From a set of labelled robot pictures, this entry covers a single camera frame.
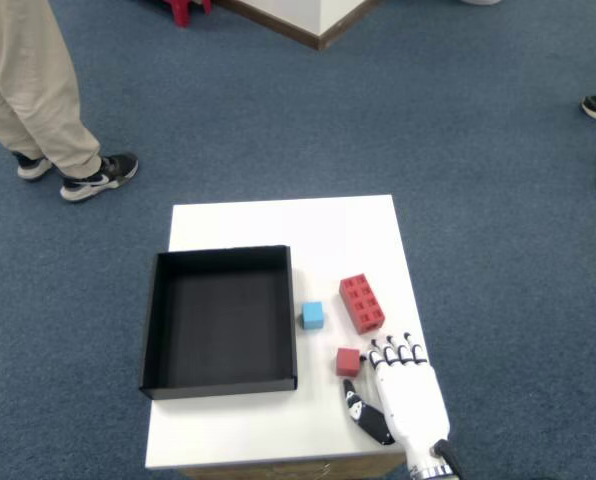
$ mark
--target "black cable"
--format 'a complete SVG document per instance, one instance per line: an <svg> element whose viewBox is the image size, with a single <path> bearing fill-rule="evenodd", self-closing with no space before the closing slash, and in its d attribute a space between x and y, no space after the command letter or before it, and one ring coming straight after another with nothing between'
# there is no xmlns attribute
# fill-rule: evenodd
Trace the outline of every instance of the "black cable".
<svg viewBox="0 0 596 480"><path fill-rule="evenodd" d="M460 480L467 480L467 477L465 477L465 474L462 472L462 468L458 464L458 457L454 453L447 440L438 440L434 445L434 453L445 459L445 461L453 470L454 474Z"/></svg>

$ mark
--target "white robotic hand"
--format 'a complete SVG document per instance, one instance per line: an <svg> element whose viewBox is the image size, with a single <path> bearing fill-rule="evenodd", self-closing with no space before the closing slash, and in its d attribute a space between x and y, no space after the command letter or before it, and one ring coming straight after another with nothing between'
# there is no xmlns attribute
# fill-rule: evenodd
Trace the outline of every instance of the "white robotic hand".
<svg viewBox="0 0 596 480"><path fill-rule="evenodd" d="M375 371L389 431L405 447L411 478L454 475L434 451L439 440L447 440L449 418L436 372L422 346L408 333L388 336L384 342L372 341L367 359Z"/></svg>

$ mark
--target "red cube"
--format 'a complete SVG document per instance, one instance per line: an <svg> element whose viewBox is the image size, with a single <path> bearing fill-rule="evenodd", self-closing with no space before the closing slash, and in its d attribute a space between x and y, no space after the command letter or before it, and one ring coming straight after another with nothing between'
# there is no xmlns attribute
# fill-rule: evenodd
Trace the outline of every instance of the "red cube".
<svg viewBox="0 0 596 480"><path fill-rule="evenodd" d="M360 351L355 348L339 348L336 355L336 375L355 377L360 371Z"/></svg>
<svg viewBox="0 0 596 480"><path fill-rule="evenodd" d="M358 333L376 330L385 323L385 315L364 274L341 280L340 296Z"/></svg>

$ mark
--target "red chair leg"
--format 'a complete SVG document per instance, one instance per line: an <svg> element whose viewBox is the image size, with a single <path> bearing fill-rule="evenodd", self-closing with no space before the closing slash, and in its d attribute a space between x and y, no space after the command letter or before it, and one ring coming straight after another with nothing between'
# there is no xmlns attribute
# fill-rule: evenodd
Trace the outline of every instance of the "red chair leg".
<svg viewBox="0 0 596 480"><path fill-rule="evenodd" d="M165 0L171 5L174 13L174 23L179 27L189 25L189 0Z"/></svg>

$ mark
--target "red block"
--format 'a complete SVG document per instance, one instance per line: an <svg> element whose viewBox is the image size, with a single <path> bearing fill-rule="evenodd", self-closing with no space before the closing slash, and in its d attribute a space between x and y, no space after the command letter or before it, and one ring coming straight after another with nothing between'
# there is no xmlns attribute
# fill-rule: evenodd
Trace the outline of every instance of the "red block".
<svg viewBox="0 0 596 480"><path fill-rule="evenodd" d="M189 25L189 3L191 0L164 0L171 5L174 14L174 22L179 27ZM202 6L205 9L205 15L211 12L211 0L202 0Z"/></svg>
<svg viewBox="0 0 596 480"><path fill-rule="evenodd" d="M360 334L382 327L385 314L364 274L340 281L340 296Z"/></svg>
<svg viewBox="0 0 596 480"><path fill-rule="evenodd" d="M360 371L360 352L354 348L339 348L336 355L336 375L355 377Z"/></svg>

